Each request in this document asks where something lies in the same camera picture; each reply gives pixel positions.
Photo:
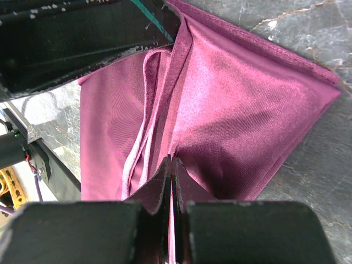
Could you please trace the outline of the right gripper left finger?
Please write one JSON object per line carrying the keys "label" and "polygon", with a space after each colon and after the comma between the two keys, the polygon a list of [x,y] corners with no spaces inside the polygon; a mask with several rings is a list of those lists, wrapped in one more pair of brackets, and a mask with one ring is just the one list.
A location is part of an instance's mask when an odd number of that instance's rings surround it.
{"label": "right gripper left finger", "polygon": [[166,263],[170,164],[124,201],[25,205],[1,237],[1,263]]}

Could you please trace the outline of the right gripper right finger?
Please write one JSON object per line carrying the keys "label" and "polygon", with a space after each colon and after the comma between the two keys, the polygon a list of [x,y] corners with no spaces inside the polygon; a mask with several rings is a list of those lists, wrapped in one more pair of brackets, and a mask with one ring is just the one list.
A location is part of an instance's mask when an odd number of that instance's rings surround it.
{"label": "right gripper right finger", "polygon": [[172,263],[335,263],[319,218],[294,201],[219,201],[171,163]]}

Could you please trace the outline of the purple cloth napkin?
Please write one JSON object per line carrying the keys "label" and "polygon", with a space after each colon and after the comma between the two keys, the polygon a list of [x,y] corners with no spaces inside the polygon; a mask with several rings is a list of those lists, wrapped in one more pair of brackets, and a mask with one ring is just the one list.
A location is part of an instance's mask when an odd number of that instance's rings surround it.
{"label": "purple cloth napkin", "polygon": [[181,1],[172,48],[79,80],[81,197],[124,201],[170,158],[219,201],[256,201],[339,96],[338,77]]}

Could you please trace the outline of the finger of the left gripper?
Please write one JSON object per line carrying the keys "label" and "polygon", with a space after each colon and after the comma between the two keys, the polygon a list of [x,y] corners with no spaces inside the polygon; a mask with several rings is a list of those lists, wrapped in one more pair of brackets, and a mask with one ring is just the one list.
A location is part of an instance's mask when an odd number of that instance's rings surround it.
{"label": "finger of the left gripper", "polygon": [[1,1],[1,94],[33,95],[174,43],[166,1]]}

